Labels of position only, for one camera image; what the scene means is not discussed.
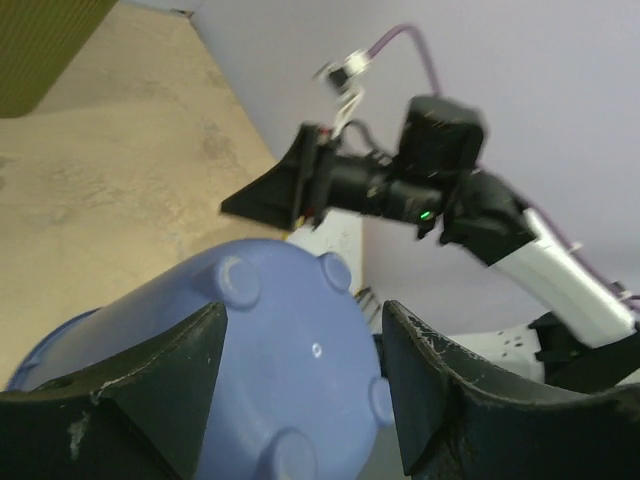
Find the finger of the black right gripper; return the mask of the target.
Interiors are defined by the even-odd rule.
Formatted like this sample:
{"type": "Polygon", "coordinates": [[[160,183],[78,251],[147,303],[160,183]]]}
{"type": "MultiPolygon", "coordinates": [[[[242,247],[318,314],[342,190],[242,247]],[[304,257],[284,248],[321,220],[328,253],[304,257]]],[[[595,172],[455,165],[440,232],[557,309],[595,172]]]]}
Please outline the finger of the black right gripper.
{"type": "Polygon", "coordinates": [[[269,171],[220,204],[220,212],[293,231],[306,206],[305,190],[314,175],[320,128],[302,124],[283,158],[269,171]]]}

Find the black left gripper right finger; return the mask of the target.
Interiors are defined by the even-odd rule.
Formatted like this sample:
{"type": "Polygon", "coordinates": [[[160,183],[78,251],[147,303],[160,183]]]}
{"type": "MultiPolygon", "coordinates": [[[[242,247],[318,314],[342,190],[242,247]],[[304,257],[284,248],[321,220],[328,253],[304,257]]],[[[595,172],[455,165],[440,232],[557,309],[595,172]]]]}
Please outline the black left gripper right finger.
{"type": "Polygon", "coordinates": [[[382,343],[404,473],[413,479],[635,479],[639,339],[588,349],[551,315],[532,324],[550,380],[509,372],[397,301],[382,343]]]}

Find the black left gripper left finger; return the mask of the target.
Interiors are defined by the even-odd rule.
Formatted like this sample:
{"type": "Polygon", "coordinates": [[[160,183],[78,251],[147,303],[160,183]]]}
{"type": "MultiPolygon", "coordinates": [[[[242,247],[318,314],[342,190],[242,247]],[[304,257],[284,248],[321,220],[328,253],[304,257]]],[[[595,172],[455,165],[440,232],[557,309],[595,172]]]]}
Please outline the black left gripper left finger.
{"type": "Polygon", "coordinates": [[[194,478],[226,327],[209,303],[97,364],[2,393],[2,478],[194,478]]]}

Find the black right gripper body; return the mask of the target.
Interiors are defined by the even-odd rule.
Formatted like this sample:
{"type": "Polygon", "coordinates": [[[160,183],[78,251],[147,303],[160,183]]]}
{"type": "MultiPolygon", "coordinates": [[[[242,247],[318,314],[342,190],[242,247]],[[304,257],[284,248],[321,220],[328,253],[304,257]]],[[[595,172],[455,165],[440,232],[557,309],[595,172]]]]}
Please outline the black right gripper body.
{"type": "Polygon", "coordinates": [[[369,153],[343,155],[329,131],[317,124],[299,128],[299,217],[317,228],[330,209],[380,217],[432,230],[442,212],[442,193],[401,177],[393,165],[369,153]]]}

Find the blue plastic bucket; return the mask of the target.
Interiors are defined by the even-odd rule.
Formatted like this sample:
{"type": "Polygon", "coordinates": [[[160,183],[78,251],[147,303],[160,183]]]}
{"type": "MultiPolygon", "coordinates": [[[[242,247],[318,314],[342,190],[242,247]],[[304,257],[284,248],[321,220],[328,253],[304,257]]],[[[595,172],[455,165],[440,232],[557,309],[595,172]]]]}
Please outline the blue plastic bucket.
{"type": "Polygon", "coordinates": [[[353,479],[394,416],[350,284],[334,253],[224,243],[57,327],[2,393],[83,370],[221,303],[226,334],[192,479],[353,479]]]}

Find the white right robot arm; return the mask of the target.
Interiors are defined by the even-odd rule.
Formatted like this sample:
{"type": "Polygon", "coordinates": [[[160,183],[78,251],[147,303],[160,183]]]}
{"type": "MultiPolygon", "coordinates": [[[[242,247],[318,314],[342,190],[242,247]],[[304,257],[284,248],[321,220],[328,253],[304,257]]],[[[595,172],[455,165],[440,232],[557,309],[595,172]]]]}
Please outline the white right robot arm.
{"type": "Polygon", "coordinates": [[[225,199],[223,213],[282,231],[344,210],[433,230],[519,284],[546,308],[511,329],[456,342],[522,377],[582,393],[639,379],[639,305],[587,266],[530,201],[477,164],[479,111],[437,95],[408,105],[398,149],[348,154],[343,135],[367,125],[345,103],[332,126],[304,123],[283,158],[225,199]]]}

